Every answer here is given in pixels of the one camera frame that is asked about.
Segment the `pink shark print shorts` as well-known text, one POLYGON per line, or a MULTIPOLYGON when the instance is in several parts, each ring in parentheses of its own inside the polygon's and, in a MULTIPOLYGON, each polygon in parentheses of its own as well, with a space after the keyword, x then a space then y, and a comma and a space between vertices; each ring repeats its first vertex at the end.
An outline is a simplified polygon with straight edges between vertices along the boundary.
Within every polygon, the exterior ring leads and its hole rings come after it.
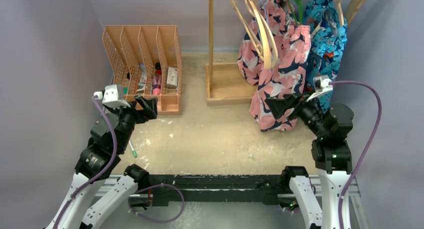
POLYGON ((302 93, 305 87, 306 60, 309 56, 311 29, 297 24, 289 0, 266 0, 258 10, 268 24, 276 44, 278 61, 271 69, 255 49, 251 36, 243 37, 237 58, 238 69, 244 79, 256 87, 249 112, 262 132, 289 131, 296 126, 296 119, 289 120, 286 111, 276 119, 266 104, 266 99, 282 99, 284 95, 302 93))

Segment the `green plastic hanger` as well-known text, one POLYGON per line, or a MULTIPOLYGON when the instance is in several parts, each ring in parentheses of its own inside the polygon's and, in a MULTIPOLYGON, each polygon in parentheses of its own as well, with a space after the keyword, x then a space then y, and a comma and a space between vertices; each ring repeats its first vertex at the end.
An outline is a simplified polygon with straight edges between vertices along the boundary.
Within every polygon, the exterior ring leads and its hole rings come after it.
POLYGON ((295 14, 295 8, 292 6, 289 6, 290 8, 290 12, 292 13, 293 19, 296 23, 297 26, 301 26, 303 25, 303 19, 304 19, 304 8, 303 8, 303 3, 302 0, 287 0, 289 3, 290 2, 294 2, 297 6, 297 15, 295 14))

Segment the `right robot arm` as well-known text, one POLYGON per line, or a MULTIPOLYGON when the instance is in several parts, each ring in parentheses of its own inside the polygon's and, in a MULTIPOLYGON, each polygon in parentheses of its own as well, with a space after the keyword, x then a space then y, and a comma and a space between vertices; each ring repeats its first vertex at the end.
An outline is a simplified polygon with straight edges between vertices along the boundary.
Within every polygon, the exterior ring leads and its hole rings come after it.
POLYGON ((352 182, 352 153, 347 137, 353 129, 354 112, 336 103, 324 112, 316 97, 301 94, 283 99, 265 100, 275 119, 290 112, 288 119, 299 119, 316 136, 311 142, 311 155, 318 170, 321 185, 322 219, 309 218, 307 227, 321 229, 350 229, 348 188, 352 182))

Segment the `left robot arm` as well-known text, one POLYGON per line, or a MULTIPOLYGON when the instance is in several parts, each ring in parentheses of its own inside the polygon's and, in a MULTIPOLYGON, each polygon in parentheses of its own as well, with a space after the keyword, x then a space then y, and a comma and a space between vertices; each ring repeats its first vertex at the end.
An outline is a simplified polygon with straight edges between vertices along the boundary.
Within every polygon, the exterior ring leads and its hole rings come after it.
POLYGON ((137 124, 156 119, 157 98, 140 95, 127 102, 108 91, 95 92, 92 101, 101 113, 90 131, 87 147, 75 166, 70 188, 49 229, 98 229, 106 218, 136 192, 149 188, 149 173, 135 164, 127 167, 113 189, 92 204, 98 190, 120 162, 137 124))

